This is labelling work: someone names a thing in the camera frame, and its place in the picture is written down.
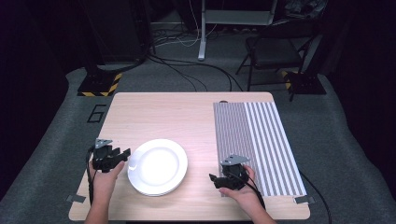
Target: gray and white striped cloth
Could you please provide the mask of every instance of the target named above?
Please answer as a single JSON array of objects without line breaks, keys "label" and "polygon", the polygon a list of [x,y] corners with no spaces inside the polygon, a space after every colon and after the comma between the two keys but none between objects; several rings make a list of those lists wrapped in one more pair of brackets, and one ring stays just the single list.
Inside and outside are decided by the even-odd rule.
[{"label": "gray and white striped cloth", "polygon": [[214,103],[214,112],[220,160],[248,157],[262,196],[306,195],[274,102]]}]

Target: black curtain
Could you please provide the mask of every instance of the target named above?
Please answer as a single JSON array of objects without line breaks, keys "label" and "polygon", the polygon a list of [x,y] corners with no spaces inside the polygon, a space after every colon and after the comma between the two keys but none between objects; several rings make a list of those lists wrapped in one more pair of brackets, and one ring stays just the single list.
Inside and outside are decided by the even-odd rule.
[{"label": "black curtain", "polygon": [[396,3],[364,0],[353,6],[344,49],[328,78],[350,131],[396,199]]},{"label": "black curtain", "polygon": [[68,88],[66,71],[79,65],[62,61],[62,57],[76,56],[67,51],[61,56],[55,50],[24,1],[2,1],[0,22],[3,139],[0,197],[3,198],[64,100]]},{"label": "black curtain", "polygon": [[[87,60],[95,64],[104,64],[81,1],[24,0],[24,2],[37,29],[46,39],[56,60],[66,73],[83,67],[88,63]],[[89,58],[82,59],[82,54]]]}]

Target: wooden table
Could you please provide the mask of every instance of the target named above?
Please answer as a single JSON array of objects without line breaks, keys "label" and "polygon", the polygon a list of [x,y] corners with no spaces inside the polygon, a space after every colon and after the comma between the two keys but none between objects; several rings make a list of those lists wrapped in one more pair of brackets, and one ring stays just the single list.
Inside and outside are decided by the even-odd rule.
[{"label": "wooden table", "polygon": [[[236,202],[221,197],[208,174],[219,175],[213,103],[270,102],[268,92],[122,92],[114,96],[98,138],[111,139],[113,148],[133,153],[145,142],[165,138],[186,151],[189,166],[184,180],[172,192],[149,197],[131,185],[126,163],[110,203],[110,220],[249,220]],[[84,174],[74,202],[72,220],[84,220],[90,209],[87,176]],[[274,219],[307,219],[307,204],[296,204],[295,196],[264,197]]]}]

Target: white ceramic plate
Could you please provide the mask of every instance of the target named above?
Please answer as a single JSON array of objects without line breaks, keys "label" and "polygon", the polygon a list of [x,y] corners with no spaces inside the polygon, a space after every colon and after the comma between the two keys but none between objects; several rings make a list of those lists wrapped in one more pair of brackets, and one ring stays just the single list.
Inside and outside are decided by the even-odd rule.
[{"label": "white ceramic plate", "polygon": [[128,162],[128,178],[134,188],[148,196],[174,190],[187,172],[187,155],[176,142],[155,139],[140,146]]}]

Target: table leg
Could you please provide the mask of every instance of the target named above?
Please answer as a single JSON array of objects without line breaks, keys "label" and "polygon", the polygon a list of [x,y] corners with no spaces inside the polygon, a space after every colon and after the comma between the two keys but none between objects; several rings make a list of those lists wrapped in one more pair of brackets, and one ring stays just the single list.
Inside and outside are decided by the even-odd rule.
[{"label": "table leg", "polygon": [[206,13],[205,0],[202,0],[202,19],[201,19],[201,45],[199,47],[198,61],[205,59],[206,49]]}]

